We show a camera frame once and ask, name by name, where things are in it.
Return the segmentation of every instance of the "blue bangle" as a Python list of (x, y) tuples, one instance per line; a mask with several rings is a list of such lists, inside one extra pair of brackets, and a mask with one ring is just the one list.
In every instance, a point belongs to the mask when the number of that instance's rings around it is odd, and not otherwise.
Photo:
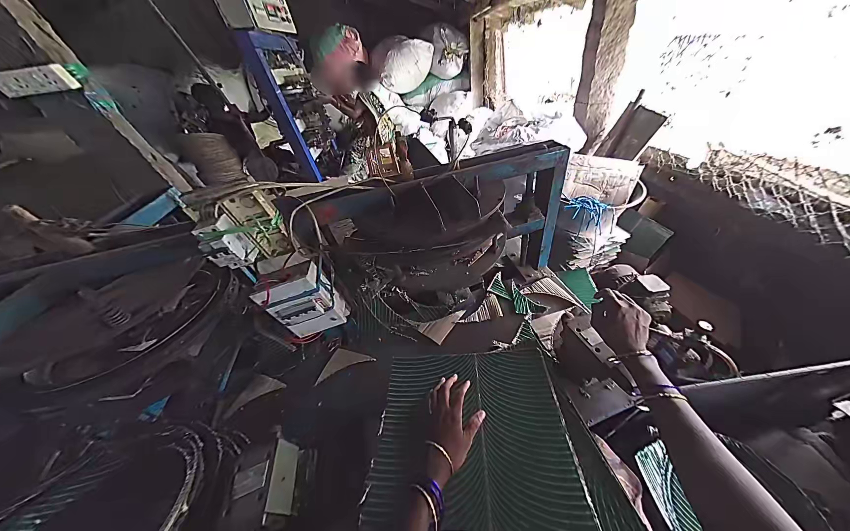
[(417, 485), (429, 493), (431, 499), (435, 502), (435, 508), (438, 510), (438, 517), (441, 518), (441, 515), (445, 513), (445, 497), (442, 495), (441, 488), (438, 487), (438, 482), (429, 478)]

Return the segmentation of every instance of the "electrical panel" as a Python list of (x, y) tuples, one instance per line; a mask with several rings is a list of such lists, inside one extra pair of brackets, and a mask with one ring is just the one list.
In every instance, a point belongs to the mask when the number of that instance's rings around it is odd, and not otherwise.
[(286, 0), (215, 0), (215, 3), (230, 28), (298, 32)]

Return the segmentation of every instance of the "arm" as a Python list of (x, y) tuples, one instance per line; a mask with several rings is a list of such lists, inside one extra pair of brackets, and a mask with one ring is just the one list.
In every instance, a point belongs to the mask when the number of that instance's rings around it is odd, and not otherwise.
[[(462, 410), (465, 405), (465, 395), (471, 386), (471, 381), (458, 382), (455, 374), (447, 380), (442, 378), (428, 397), (429, 421), (431, 422), (431, 441), (436, 442), (448, 453), (448, 456), (436, 448), (429, 447), (425, 460), (425, 476), (434, 480), (439, 489), (444, 490), (452, 474), (465, 464), (467, 453), (474, 442), (485, 412), (478, 411), (468, 421), (462, 424)], [(432, 524), (431, 506), (425, 496), (416, 489), (410, 489), (412, 510), (409, 513), (408, 531), (428, 531)]]
[[(592, 324), (631, 372), (648, 397), (668, 392), (670, 380), (645, 352), (651, 317), (627, 295), (600, 293), (603, 302), (592, 308)], [(755, 477), (717, 439), (685, 400), (646, 401), (668, 449), (674, 470), (691, 506), (707, 529), (800, 531), (796, 522)]]

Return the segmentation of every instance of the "spring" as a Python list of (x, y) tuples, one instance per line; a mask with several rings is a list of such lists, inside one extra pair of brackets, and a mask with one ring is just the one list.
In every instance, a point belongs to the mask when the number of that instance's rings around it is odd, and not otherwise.
[(91, 309), (100, 316), (100, 319), (111, 328), (120, 328), (129, 322), (132, 317), (130, 313), (125, 312), (119, 306), (110, 304), (103, 300), (99, 293), (91, 289), (81, 289), (77, 291), (77, 295), (80, 295), (81, 298), (86, 300), (88, 302), (88, 306), (90, 306)]

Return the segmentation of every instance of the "dark wall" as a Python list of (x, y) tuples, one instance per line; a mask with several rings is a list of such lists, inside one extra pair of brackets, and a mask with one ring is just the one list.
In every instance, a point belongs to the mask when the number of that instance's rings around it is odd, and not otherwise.
[(293, 0), (289, 4), (305, 46), (336, 23), (359, 30), (363, 45), (372, 50), (386, 37), (415, 37), (424, 27), (441, 20), (435, 11), (406, 0)]
[[(192, 66), (146, 0), (33, 3), (85, 63), (134, 63), (174, 73)], [(195, 54), (224, 68), (238, 66), (240, 56), (214, 0), (155, 3)], [(360, 30), (364, 44), (371, 48), (390, 35), (416, 35), (438, 20), (431, 9), (405, 0), (290, 0), (288, 4), (305, 48), (313, 36), (336, 23)]]
[(702, 182), (645, 170), (667, 204), (671, 268), (742, 312), (747, 371), (850, 358), (850, 258), (792, 226), (760, 217)]
[[(31, 42), (0, 5), (0, 70), (47, 63)], [(97, 219), (168, 186), (79, 90), (15, 100), (0, 93), (0, 130), (39, 122), (66, 134), (82, 153), (60, 163), (0, 167), (0, 230), (8, 227), (1, 212), (6, 204), (26, 206), (44, 218)]]

